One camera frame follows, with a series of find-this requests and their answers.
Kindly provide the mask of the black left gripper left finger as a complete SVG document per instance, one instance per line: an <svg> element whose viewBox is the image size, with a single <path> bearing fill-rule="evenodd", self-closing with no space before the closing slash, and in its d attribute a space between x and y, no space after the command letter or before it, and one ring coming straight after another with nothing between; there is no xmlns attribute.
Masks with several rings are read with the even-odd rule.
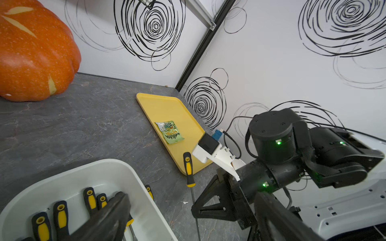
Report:
<svg viewBox="0 0 386 241"><path fill-rule="evenodd" d="M131 204L126 193L118 192L66 241L121 241L131 221Z"/></svg>

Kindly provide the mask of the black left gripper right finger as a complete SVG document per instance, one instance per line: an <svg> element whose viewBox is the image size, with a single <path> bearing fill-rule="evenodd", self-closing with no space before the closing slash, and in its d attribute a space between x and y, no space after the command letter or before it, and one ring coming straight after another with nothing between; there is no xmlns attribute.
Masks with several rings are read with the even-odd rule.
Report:
<svg viewBox="0 0 386 241"><path fill-rule="evenodd" d="M262 241L323 240L268 193L256 194L254 209Z"/></svg>

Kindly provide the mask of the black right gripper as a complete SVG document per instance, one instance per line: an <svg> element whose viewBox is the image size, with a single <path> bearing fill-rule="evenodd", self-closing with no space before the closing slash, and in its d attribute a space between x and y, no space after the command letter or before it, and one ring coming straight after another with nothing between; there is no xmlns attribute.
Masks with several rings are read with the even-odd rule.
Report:
<svg viewBox="0 0 386 241"><path fill-rule="evenodd" d="M217 170L192 206L193 217L237 222L242 230L254 226L257 219L250 205L254 203L256 194L274 193L299 181L305 171L303 164L296 160L272 165L256 159L236 172L239 181L224 170Z"/></svg>

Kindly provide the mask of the file tool top black-yellow handle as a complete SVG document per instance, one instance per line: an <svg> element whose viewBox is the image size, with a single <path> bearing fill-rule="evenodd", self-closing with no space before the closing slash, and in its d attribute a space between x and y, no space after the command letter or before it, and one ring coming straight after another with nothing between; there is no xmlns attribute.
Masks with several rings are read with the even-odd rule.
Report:
<svg viewBox="0 0 386 241"><path fill-rule="evenodd" d="M195 197L194 197L194 190L193 187L195 187L196 183L194 181L194 175L193 175L193 163L192 163L192 156L190 152L185 152L183 154L184 158L184 167L185 167L185 172L187 176L187 187L191 191L192 195L192 202L193 205L195 204Z"/></svg>

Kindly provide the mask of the white plastic storage box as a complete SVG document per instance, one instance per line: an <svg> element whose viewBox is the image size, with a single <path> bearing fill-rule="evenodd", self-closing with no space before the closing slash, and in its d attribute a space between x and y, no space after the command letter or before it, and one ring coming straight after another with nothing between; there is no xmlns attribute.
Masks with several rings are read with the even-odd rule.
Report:
<svg viewBox="0 0 386 241"><path fill-rule="evenodd" d="M21 241L33 237L32 217L40 212L54 224L53 207L66 201L69 233L73 234L90 218L83 191L92 187L95 195L111 199L119 191L128 194L133 231L140 241L175 241L166 222L134 169L116 159L103 159L41 180L20 192L1 212L1 240Z"/></svg>

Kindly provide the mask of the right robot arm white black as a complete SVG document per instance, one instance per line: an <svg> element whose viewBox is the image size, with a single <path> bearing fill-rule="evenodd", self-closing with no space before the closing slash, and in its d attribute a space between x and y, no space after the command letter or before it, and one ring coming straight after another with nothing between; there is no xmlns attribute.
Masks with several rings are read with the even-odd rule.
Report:
<svg viewBox="0 0 386 241"><path fill-rule="evenodd" d="M352 129L307 121L290 108L255 115L245 142L257 153L246 164L204 134L192 153L213 161L217 174L194 200L196 220L237 222L250 241L380 241L386 238L386 180L369 188L312 206L281 204L274 193L303 177L318 188L349 187L366 180L385 162L385 154L356 139Z"/></svg>

